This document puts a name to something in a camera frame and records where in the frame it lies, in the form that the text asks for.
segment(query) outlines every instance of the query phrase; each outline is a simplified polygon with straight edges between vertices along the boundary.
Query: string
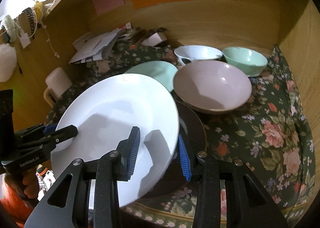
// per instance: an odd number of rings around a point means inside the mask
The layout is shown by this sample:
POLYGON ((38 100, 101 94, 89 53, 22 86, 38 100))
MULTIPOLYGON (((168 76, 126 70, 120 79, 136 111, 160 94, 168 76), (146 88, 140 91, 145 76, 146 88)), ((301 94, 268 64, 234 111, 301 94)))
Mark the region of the string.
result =
POLYGON ((4 35, 7 31, 14 29, 15 27, 12 27, 10 29, 5 30, 3 33, 0 34, 0 36, 4 35))
MULTIPOLYGON (((34 34, 36 33, 36 30, 37 30, 37 28, 38 28, 37 14, 36 14, 34 8, 32 8, 31 10, 32 10, 32 13, 33 13, 33 18, 34 18, 34 23, 35 23, 35 25, 36 25, 36 28, 35 28, 35 31, 33 32, 33 34, 32 34, 30 37, 28 37, 28 38, 22 38, 22 36, 19 36, 19 34, 18 34, 18 28, 21 29, 21 30, 23 30, 23 29, 21 28, 21 26, 20 26, 20 21, 19 21, 19 16, 20 16, 21 14, 18 15, 18 17, 17 17, 17 22, 16 22, 15 20, 13 20, 14 24, 17 26, 17 27, 16 27, 16 33, 17 33, 17 36, 18 36, 18 38, 19 38, 20 40, 28 40, 28 39, 32 38, 32 36, 34 36, 34 34)), ((41 9, 40 7, 39 7, 39 10, 40 10, 40 12, 41 12, 41 17, 40 17, 39 23, 41 24, 42 28, 45 30, 45 32, 46 32, 46 34, 47 34, 47 37, 48 37, 47 42, 49 42, 50 47, 51 47, 54 55, 55 55, 57 58, 60 58, 59 54, 54 50, 54 48, 53 48, 53 46, 52 46, 49 33, 48 33, 47 29, 46 29, 47 26, 44 25, 44 23, 43 23, 43 21, 42 21, 42 18, 43 18, 43 15, 44 15, 44 14, 43 14, 42 9, 41 9)))

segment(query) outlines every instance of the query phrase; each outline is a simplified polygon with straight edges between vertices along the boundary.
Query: stack of papers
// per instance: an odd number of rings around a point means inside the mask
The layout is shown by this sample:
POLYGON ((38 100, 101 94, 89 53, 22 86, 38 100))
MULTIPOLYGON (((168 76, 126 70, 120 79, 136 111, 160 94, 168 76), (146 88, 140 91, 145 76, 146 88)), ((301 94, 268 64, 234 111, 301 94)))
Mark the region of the stack of papers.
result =
POLYGON ((126 41, 126 43, 129 44, 136 44, 138 40, 144 37, 145 33, 145 30, 140 29, 140 27, 136 27, 127 30, 122 36, 119 37, 119 40, 126 41))
POLYGON ((85 63, 88 61, 102 60, 102 55, 107 57, 117 39, 123 34, 125 29, 115 29, 97 37, 87 40, 82 47, 77 48, 77 53, 69 63, 85 63))

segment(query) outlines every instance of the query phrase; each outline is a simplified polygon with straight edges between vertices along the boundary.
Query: floral tablecloth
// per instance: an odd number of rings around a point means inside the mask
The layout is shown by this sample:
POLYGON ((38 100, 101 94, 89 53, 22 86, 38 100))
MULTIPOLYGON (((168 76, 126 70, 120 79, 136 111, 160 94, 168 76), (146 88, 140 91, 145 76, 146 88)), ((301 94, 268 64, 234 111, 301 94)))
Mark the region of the floral tablecloth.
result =
MULTIPOLYGON (((172 50, 116 44, 113 54, 88 64, 83 81, 72 85, 48 115, 56 123, 68 106, 91 85, 150 60, 176 64, 172 50)), ((303 115, 296 83, 281 51, 275 46, 268 68, 250 78, 252 95, 242 107, 225 115, 199 113, 206 129, 207 152, 217 159, 242 159, 270 193, 294 227, 307 210, 315 182, 315 154, 311 130, 303 115)), ((139 199, 123 208, 137 218, 166 227, 192 226, 197 183, 152 199, 139 199)), ((226 194, 221 190, 221 223, 226 225, 226 194)))

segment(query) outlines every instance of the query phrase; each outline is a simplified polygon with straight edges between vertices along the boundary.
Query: pink bowl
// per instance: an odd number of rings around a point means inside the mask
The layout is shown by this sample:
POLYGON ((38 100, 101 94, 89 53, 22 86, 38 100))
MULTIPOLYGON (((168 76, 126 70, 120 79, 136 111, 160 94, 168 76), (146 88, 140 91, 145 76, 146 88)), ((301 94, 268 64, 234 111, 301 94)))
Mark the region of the pink bowl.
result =
POLYGON ((239 69, 217 60, 195 61, 182 67, 173 79, 178 96, 194 110, 223 114, 243 105, 252 91, 239 69))

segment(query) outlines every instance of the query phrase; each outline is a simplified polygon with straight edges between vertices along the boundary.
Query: white plate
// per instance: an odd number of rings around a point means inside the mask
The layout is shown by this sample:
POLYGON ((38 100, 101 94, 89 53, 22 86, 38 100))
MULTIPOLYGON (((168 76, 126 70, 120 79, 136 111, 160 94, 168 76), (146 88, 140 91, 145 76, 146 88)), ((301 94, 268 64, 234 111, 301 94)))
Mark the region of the white plate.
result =
MULTIPOLYGON (((57 130, 70 124, 79 134, 51 153, 55 176, 76 158, 99 159, 127 139, 138 126, 141 142, 134 174, 118 182, 119 205, 142 197, 159 181, 174 155, 179 134, 177 106, 168 90, 151 77, 123 74, 105 79, 83 92, 66 110, 57 130)), ((95 182, 89 208, 93 208, 95 182)))

